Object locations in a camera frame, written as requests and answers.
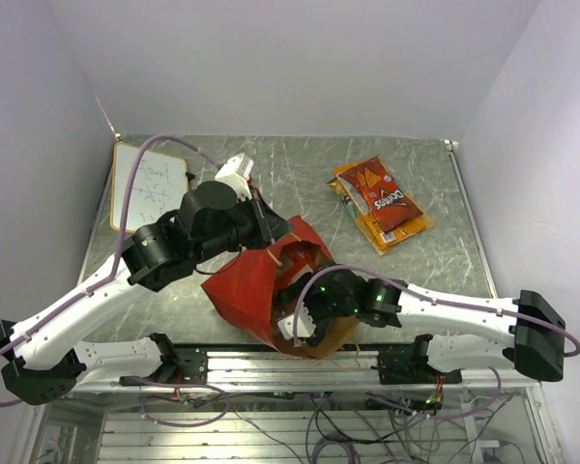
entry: gray wall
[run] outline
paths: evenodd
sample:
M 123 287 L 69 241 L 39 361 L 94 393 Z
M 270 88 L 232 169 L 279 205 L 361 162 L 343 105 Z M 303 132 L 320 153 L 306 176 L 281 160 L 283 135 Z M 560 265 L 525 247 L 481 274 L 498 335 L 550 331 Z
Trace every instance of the gray wall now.
M 0 318 L 25 319 L 74 286 L 112 143 L 45 2 L 0 1 Z M 21 413 L 0 411 L 0 463 Z
M 499 291 L 536 289 L 580 337 L 580 0 L 541 2 L 460 149 Z M 546 392 L 580 463 L 580 357 Z
M 459 140 L 538 0 L 48 0 L 117 131 Z

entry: whiteboard frame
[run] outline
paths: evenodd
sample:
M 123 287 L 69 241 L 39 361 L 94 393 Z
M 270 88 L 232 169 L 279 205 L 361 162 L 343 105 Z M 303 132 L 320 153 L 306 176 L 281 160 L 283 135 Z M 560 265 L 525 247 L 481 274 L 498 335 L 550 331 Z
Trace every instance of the whiteboard frame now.
M 109 226 L 112 229 L 114 229 L 116 232 L 120 232 L 120 224 L 118 224 L 118 226 L 116 226 L 116 225 L 114 225 L 112 220 L 114 219 L 114 186 L 116 185 L 116 154 L 118 152 L 119 145 L 125 145 L 127 147 L 132 147 L 132 148 L 135 148 L 138 150 L 141 148 L 141 145 L 140 146 L 131 145 L 130 143 L 126 143 L 126 142 L 116 142 L 114 144 L 114 153 L 112 155 L 112 187 L 110 189 L 111 198 L 109 201 Z M 188 165 L 186 159 L 184 159 L 183 157 L 179 157 L 177 155 L 168 155 L 167 153 L 158 152 L 156 150 L 146 150 L 146 153 L 149 153 L 149 152 L 154 153 L 156 155 L 163 155 L 165 157 L 175 158 L 177 160 L 181 160 L 185 164 L 185 185 L 187 186 L 187 191 L 189 191 L 189 178 L 187 177 L 187 171 L 189 170 L 189 165 Z M 127 232 L 133 233 L 135 231 L 127 229 Z

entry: small whiteboard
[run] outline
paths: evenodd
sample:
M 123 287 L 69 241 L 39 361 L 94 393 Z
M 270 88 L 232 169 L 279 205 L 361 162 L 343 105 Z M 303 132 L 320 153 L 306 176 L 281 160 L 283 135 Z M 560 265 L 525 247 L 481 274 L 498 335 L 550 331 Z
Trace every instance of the small whiteboard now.
M 112 203 L 109 225 L 118 230 L 123 209 L 125 187 L 139 147 L 123 142 L 114 146 Z M 189 189 L 187 162 L 178 157 L 147 151 L 139 163 L 131 191 L 127 230 L 156 222 L 163 214 L 177 210 Z

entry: table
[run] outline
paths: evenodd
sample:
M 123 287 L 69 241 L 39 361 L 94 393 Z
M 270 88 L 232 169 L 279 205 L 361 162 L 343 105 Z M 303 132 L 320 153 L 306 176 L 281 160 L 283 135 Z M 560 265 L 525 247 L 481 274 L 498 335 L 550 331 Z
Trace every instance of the table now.
M 141 145 L 144 135 L 122 136 Z M 323 238 L 338 263 L 353 263 L 437 291 L 475 297 L 494 295 L 479 237 L 466 201 L 459 172 L 448 143 L 391 137 L 254 137 L 186 136 L 221 160 L 245 152 L 255 160 L 252 179 L 269 205 L 282 217 L 301 215 Z M 172 142 L 155 150 L 184 157 L 195 183 L 213 178 L 214 168 L 189 149 Z M 333 169 L 349 161 L 380 156 L 395 180 L 436 219 L 436 227 L 378 256 L 337 196 L 327 186 Z M 117 232 L 109 226 L 110 186 L 82 270 L 86 278 L 114 251 Z M 219 268 L 229 255 L 213 259 L 203 271 Z M 158 294 L 132 304 L 88 341 L 135 340 L 152 332 L 174 342 L 250 343 L 250 335 L 221 319 L 193 275 L 174 282 Z M 359 343 L 412 341 L 417 334 L 445 334 L 438 328 L 371 328 L 360 325 Z

